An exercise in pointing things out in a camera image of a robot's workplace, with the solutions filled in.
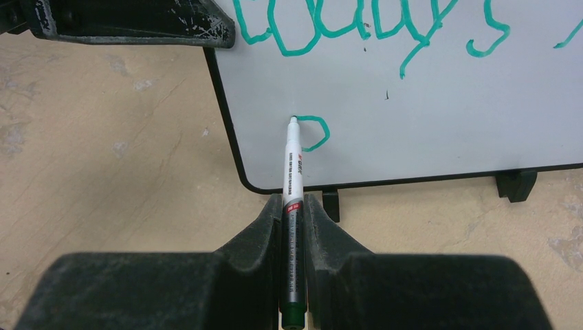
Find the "marker barrel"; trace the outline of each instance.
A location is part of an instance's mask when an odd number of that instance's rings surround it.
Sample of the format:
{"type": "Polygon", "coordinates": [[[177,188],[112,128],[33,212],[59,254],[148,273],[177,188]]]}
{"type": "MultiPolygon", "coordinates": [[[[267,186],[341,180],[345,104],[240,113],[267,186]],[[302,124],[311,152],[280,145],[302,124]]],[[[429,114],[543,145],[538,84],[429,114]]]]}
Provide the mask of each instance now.
{"type": "Polygon", "coordinates": [[[303,239],[302,147],[300,127],[293,117],[287,126],[283,184],[280,302],[281,327],[305,327],[306,280],[303,239]]]}

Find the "marker cap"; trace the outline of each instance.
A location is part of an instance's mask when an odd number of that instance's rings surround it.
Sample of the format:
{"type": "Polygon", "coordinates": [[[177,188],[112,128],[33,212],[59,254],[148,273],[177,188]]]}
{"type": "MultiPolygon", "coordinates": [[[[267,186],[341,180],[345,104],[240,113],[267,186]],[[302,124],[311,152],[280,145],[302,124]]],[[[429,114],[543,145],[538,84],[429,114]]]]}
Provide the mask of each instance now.
{"type": "Polygon", "coordinates": [[[291,117],[291,120],[287,125],[287,142],[300,143],[300,125],[298,124],[298,118],[296,117],[291,117]]]}
{"type": "Polygon", "coordinates": [[[285,330],[302,330],[305,327],[306,305],[291,303],[281,309],[281,327],[285,330]]]}

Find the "black plastic holder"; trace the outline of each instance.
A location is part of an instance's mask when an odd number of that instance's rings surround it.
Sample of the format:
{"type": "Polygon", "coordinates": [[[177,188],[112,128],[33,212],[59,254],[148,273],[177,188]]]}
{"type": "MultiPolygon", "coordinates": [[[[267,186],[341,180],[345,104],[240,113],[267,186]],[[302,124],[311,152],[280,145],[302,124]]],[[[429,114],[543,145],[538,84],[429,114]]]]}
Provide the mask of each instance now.
{"type": "MultiPolygon", "coordinates": [[[[310,194],[303,234],[310,329],[552,329],[528,276],[504,256],[374,254],[310,194]]],[[[276,330],[281,244],[272,195],[215,252],[67,254],[15,329],[276,330]]]]}
{"type": "Polygon", "coordinates": [[[513,170],[496,174],[498,196],[508,197],[510,203],[526,201],[536,183],[535,170],[513,170]]]}
{"type": "Polygon", "coordinates": [[[338,189],[330,188],[322,190],[322,204],[328,217],[332,221],[340,222],[340,198],[338,196],[338,189]]]}

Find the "green handwriting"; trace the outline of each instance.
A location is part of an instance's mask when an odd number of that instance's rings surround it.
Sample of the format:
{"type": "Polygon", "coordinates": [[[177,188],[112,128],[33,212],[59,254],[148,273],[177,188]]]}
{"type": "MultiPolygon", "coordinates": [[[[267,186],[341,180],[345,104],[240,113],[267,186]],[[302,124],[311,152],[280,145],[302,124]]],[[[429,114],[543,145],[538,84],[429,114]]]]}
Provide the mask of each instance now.
{"type": "Polygon", "coordinates": [[[583,27],[583,19],[579,22],[579,24],[577,26],[575,26],[575,29],[573,29],[573,31],[565,39],[565,41],[563,41],[562,43],[556,44],[555,47],[553,47],[553,48],[563,48],[564,46],[566,46],[569,43],[569,41],[571,41],[571,39],[577,34],[577,32],[579,32],[579,30],[581,30],[581,27],[583,27]]]}
{"type": "Polygon", "coordinates": [[[314,151],[314,150],[320,148],[330,138],[330,129],[328,128],[328,124],[326,124],[326,120],[324,120],[324,118],[318,117],[316,115],[297,115],[296,118],[298,118],[299,122],[304,122],[304,121],[317,122],[318,124],[320,124],[320,126],[322,127],[322,130],[324,131],[324,137],[318,143],[314,144],[313,146],[310,146],[309,148],[302,148],[303,152],[309,153],[311,151],[314,151]]]}
{"type": "MultiPolygon", "coordinates": [[[[368,32],[365,28],[368,27],[369,25],[365,24],[362,20],[364,0],[356,0],[356,9],[354,11],[352,22],[338,30],[330,30],[322,21],[322,9],[324,8],[324,0],[305,0],[307,6],[307,13],[309,14],[309,17],[313,24],[313,37],[306,44],[306,46],[300,49],[287,49],[283,41],[283,38],[279,32],[277,22],[275,20],[274,11],[276,2],[277,0],[269,0],[269,3],[267,5],[266,14],[269,27],[265,29],[264,33],[258,34],[256,36],[251,36],[249,35],[247,23],[245,22],[243,10],[241,9],[241,0],[233,0],[236,19],[239,22],[239,25],[241,26],[241,35],[243,37],[243,40],[245,40],[247,44],[253,45],[255,43],[260,43],[266,41],[269,37],[273,36],[277,44],[277,47],[283,56],[301,56],[310,52],[316,46],[316,44],[318,43],[322,36],[329,39],[334,39],[343,36],[346,33],[349,33],[353,30],[357,30],[362,40],[366,40],[371,37],[371,33],[368,32]]],[[[431,28],[427,31],[427,33],[424,35],[419,32],[419,30],[415,27],[415,24],[413,23],[413,19],[411,17],[411,12],[409,8],[409,0],[399,0],[399,3],[401,6],[401,19],[399,20],[399,23],[397,23],[397,25],[395,25],[391,30],[388,31],[383,31],[382,29],[379,0],[371,0],[371,11],[373,14],[375,36],[377,37],[377,39],[382,40],[394,36],[397,33],[399,33],[403,29],[403,27],[405,27],[407,32],[413,38],[413,40],[418,42],[418,44],[409,52],[407,57],[405,57],[403,63],[399,68],[399,76],[401,77],[401,79],[403,79],[405,77],[405,71],[409,62],[417,55],[417,53],[419,53],[419,51],[430,45],[430,39],[433,37],[433,35],[438,29],[443,27],[443,20],[453,10],[454,6],[458,3],[458,0],[450,0],[449,4],[443,9],[443,11],[439,11],[438,0],[430,1],[433,24],[431,25],[431,28]]],[[[477,58],[482,58],[490,55],[510,35],[510,26],[508,26],[508,24],[498,22],[496,19],[494,19],[492,15],[492,0],[484,0],[483,9],[486,24],[488,24],[488,26],[495,30],[501,31],[502,36],[496,39],[496,41],[494,41],[490,45],[490,47],[486,50],[477,50],[474,47],[474,39],[470,39],[465,45],[466,52],[469,55],[477,58]]],[[[567,39],[565,39],[565,41],[558,43],[554,48],[565,47],[582,27],[583,20],[581,20],[579,25],[575,27],[575,29],[570,33],[570,35],[567,37],[567,39]]]]}
{"type": "Polygon", "coordinates": [[[498,45],[500,45],[510,35],[510,27],[506,24],[496,21],[494,17],[492,17],[492,0],[484,0],[484,17],[486,18],[486,24],[488,24],[488,26],[498,31],[502,31],[503,34],[500,38],[498,38],[498,40],[492,43],[490,48],[483,52],[474,48],[474,39],[470,39],[470,41],[465,44],[465,50],[467,50],[469,55],[475,57],[484,57],[490,55],[496,49],[496,47],[498,47],[498,45]]]}

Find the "green marker cap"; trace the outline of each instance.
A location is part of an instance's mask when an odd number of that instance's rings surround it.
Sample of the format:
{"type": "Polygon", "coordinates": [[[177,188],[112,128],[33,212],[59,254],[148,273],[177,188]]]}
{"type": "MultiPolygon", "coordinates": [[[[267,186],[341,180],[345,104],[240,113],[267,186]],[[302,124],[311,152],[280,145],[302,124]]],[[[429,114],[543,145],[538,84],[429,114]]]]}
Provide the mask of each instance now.
{"type": "Polygon", "coordinates": [[[289,304],[281,309],[281,327],[285,330],[302,330],[305,327],[306,306],[289,304]]]}

